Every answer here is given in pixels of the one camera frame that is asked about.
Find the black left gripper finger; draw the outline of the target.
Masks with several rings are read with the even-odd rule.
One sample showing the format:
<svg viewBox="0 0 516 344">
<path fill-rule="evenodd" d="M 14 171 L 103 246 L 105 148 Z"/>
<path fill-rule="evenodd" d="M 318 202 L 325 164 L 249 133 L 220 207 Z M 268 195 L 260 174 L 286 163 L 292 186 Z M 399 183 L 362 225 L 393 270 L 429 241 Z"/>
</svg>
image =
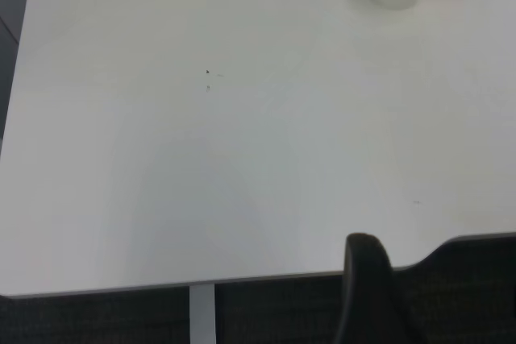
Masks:
<svg viewBox="0 0 516 344">
<path fill-rule="evenodd" d="M 380 240 L 349 234 L 335 343 L 426 343 Z"/>
</svg>

